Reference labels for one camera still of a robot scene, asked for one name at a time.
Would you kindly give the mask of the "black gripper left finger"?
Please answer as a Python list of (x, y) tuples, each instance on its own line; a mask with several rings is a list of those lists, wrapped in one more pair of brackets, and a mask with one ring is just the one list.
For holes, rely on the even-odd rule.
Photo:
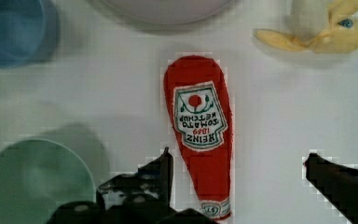
[(146, 194), (165, 204), (172, 195), (173, 156), (169, 148), (136, 173), (116, 175), (96, 189), (96, 202), (102, 209), (122, 205), (130, 196)]

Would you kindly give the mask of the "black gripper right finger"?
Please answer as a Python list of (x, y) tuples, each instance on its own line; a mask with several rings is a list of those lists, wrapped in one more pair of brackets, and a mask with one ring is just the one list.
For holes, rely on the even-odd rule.
[(310, 153), (306, 179), (351, 223), (358, 224), (358, 169)]

